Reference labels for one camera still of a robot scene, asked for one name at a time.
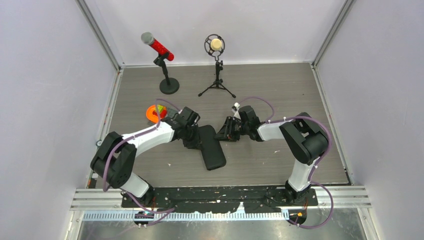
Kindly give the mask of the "black tool pouch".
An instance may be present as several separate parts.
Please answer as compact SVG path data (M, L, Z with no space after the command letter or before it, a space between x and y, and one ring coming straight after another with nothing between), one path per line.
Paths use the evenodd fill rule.
M211 125L199 127L201 154L208 171L219 169L227 164L221 144L215 139L216 131Z

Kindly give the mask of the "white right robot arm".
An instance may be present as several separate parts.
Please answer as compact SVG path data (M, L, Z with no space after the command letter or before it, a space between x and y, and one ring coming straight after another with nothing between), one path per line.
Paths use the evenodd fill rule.
M314 168L332 145L328 129L306 112L282 120L261 121L250 105L232 110L234 115L226 118L215 139L236 142L241 136L249 136L256 142L285 140L295 162L283 193L288 203L299 205L311 187Z

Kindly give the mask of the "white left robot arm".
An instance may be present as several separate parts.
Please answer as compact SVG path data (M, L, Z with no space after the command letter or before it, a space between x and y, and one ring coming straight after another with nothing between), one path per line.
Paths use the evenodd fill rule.
M149 190L151 185L133 172L135 159L156 146L175 140L182 140L188 149L199 150L199 119L197 112L184 107L173 116L137 132L121 135L112 131L95 153L90 168L102 177L105 187L129 192L141 207L148 207L154 199Z

